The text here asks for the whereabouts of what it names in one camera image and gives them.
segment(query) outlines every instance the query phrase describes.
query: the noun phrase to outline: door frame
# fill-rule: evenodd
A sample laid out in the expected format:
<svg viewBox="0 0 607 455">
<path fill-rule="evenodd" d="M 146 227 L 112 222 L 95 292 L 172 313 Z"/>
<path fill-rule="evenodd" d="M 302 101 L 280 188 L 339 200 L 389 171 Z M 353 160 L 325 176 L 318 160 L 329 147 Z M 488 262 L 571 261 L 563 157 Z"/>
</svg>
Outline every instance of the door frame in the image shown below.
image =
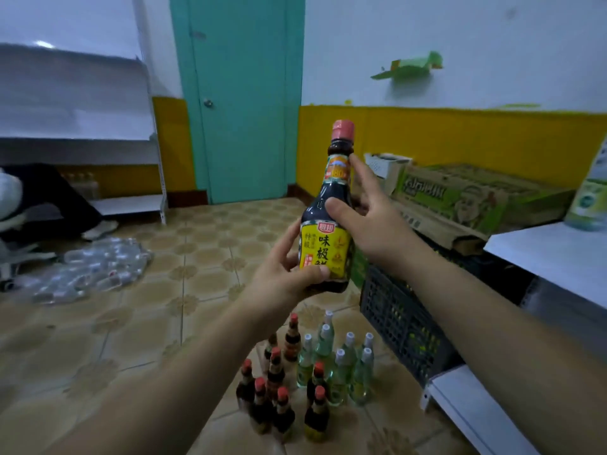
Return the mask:
<svg viewBox="0 0 607 455">
<path fill-rule="evenodd" d="M 301 105 L 302 72 L 304 66 L 304 18 L 305 0 L 285 0 L 285 181 L 294 184 L 297 162 L 297 128 Z M 177 63 L 181 76 L 183 98 L 187 105 L 190 135 L 192 139 L 193 169 L 198 190 L 207 190 L 212 198 L 209 182 L 208 159 L 206 155 L 205 131 L 198 87 L 193 42 L 199 41 L 193 35 L 190 21 L 189 0 L 169 0 Z"/>
</svg>

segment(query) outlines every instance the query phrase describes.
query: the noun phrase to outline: shoe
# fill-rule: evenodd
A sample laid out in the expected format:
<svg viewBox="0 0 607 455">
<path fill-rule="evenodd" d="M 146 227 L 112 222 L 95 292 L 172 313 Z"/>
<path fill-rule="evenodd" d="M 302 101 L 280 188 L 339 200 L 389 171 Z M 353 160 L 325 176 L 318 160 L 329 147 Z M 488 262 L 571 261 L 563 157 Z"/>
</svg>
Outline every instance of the shoe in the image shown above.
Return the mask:
<svg viewBox="0 0 607 455">
<path fill-rule="evenodd" d="M 118 228 L 118 222 L 115 220 L 102 220 L 92 229 L 82 233 L 83 239 L 87 241 L 95 241 L 103 235 L 113 232 Z"/>
</svg>

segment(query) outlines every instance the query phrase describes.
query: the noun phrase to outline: hand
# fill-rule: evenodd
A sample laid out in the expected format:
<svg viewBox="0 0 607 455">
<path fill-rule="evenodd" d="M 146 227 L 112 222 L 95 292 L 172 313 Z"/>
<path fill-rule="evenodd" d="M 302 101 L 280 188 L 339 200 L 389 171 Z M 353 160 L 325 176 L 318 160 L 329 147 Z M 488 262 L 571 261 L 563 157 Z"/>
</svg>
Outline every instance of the hand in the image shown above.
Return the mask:
<svg viewBox="0 0 607 455">
<path fill-rule="evenodd" d="M 253 335 L 258 342 L 275 333 L 297 304 L 313 295 L 308 286 L 329 278 L 325 265 L 300 269 L 297 252 L 289 252 L 299 237 L 299 225 L 297 219 L 286 230 L 236 302 L 253 322 Z"/>
<path fill-rule="evenodd" d="M 356 245 L 371 262 L 404 278 L 405 255 L 425 244 L 391 205 L 373 171 L 356 155 L 350 155 L 350 163 L 362 183 L 364 194 L 360 211 L 366 214 L 362 216 L 337 198 L 327 200 L 327 212 L 350 232 Z"/>
</svg>

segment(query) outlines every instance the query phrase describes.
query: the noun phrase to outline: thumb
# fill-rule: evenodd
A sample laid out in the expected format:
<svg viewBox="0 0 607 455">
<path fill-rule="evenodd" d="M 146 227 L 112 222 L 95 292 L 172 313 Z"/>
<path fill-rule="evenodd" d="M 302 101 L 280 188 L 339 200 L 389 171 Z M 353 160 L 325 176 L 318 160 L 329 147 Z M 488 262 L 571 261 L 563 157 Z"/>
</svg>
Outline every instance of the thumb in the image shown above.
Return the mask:
<svg viewBox="0 0 607 455">
<path fill-rule="evenodd" d="M 337 198 L 329 198 L 325 207 L 331 218 L 345 227 L 353 237 L 358 234 L 364 220 L 358 212 Z"/>
<path fill-rule="evenodd" d="M 327 280 L 330 274 L 331 271 L 328 266 L 308 265 L 289 273 L 288 284 L 290 289 L 304 290 L 311 284 L 320 284 Z"/>
</svg>

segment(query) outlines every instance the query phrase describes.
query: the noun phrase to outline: black pants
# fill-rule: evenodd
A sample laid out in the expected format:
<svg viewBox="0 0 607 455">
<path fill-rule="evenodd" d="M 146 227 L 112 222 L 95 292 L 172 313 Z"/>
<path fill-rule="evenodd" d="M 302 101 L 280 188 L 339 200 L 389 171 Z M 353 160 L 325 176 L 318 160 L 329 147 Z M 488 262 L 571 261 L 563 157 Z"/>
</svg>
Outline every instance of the black pants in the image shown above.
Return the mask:
<svg viewBox="0 0 607 455">
<path fill-rule="evenodd" d="M 35 163 L 3 166 L 3 169 L 23 185 L 21 203 L 13 215 L 31 206 L 51 203 L 78 233 L 90 230 L 101 221 L 101 214 L 61 177 L 54 166 Z"/>
</svg>

